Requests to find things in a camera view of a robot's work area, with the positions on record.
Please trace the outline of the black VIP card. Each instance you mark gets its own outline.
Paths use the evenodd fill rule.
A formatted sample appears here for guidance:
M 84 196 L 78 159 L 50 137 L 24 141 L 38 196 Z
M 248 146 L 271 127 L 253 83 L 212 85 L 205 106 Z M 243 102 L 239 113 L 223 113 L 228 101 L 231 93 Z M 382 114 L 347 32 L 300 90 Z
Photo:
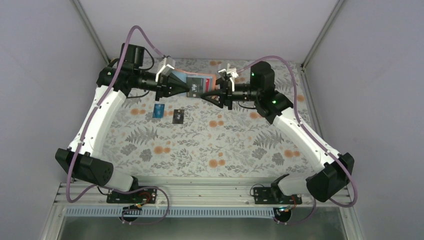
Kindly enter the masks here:
M 204 93 L 205 81 L 200 77 L 187 77 L 186 84 L 189 92 L 186 94 L 188 98 L 199 98 Z
M 184 123 L 184 109 L 174 109 L 172 115 L 172 123 L 173 124 L 183 124 Z

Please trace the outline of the blue credit card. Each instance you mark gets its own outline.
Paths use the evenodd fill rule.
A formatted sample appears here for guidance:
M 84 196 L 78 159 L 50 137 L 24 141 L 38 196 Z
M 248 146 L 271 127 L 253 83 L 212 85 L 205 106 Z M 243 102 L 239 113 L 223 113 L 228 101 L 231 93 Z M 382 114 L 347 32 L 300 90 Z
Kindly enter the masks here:
M 165 115 L 165 104 L 155 103 L 153 107 L 152 117 L 154 119 L 162 119 Z

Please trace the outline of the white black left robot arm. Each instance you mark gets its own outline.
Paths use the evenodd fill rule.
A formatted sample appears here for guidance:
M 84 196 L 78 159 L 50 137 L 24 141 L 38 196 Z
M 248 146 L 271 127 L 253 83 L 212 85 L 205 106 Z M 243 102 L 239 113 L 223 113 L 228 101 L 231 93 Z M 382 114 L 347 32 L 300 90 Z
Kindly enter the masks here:
M 128 45 L 121 49 L 120 60 L 114 59 L 100 73 L 89 112 L 66 149 L 59 148 L 56 161 L 77 179 L 119 191 L 124 201 L 131 203 L 139 197 L 136 178 L 116 170 L 114 164 L 102 158 L 106 136 L 118 110 L 132 89 L 155 93 L 155 100 L 168 98 L 189 91 L 187 85 L 175 73 L 175 60 L 166 56 L 156 73 L 143 69 L 145 48 Z

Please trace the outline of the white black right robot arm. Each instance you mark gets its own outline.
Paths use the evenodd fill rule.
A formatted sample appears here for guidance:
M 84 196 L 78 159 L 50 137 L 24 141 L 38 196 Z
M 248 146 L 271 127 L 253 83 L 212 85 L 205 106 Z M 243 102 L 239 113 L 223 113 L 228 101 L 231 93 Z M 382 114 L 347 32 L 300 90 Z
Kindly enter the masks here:
M 309 177 L 284 174 L 277 178 L 270 191 L 274 202 L 282 204 L 291 195 L 310 194 L 324 203 L 350 183 L 354 158 L 349 153 L 341 155 L 302 120 L 297 104 L 276 90 L 275 72 L 269 63 L 254 63 L 250 67 L 249 83 L 235 82 L 238 77 L 235 68 L 218 73 L 219 89 L 203 93 L 201 99 L 229 110 L 233 102 L 253 102 L 257 113 L 288 136 L 313 167 L 315 173 Z

